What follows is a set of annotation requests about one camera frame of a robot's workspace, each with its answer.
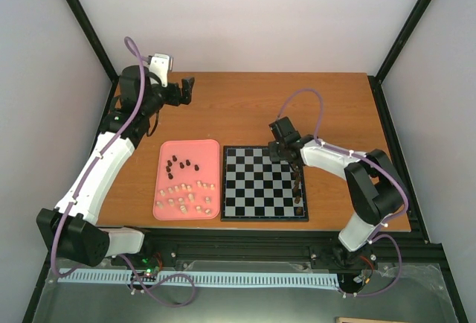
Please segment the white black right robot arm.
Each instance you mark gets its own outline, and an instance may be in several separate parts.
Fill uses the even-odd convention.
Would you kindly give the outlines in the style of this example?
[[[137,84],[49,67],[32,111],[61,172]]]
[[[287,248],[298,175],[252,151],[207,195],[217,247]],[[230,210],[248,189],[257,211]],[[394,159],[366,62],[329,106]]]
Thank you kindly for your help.
[[[349,266],[355,253],[376,241],[383,227],[407,213],[407,190],[386,152],[348,150],[315,135],[302,136],[287,117],[269,128],[274,136],[268,143],[273,162],[286,161],[298,173],[304,167],[317,168],[347,183],[353,215],[330,251],[337,265]]]

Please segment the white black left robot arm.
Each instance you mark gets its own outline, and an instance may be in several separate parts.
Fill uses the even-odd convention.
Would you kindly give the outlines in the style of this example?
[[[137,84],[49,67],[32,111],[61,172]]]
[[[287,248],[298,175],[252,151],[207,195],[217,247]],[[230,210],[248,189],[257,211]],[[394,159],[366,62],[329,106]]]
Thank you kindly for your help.
[[[95,148],[67,194],[52,209],[43,208],[36,224],[51,255],[87,266],[104,258],[128,254],[138,265],[147,265],[155,247],[140,229],[97,227],[99,213],[120,169],[144,136],[151,136],[158,113],[165,105],[188,105],[194,77],[163,84],[164,76],[151,67],[126,67],[118,80],[119,94],[101,121]]]

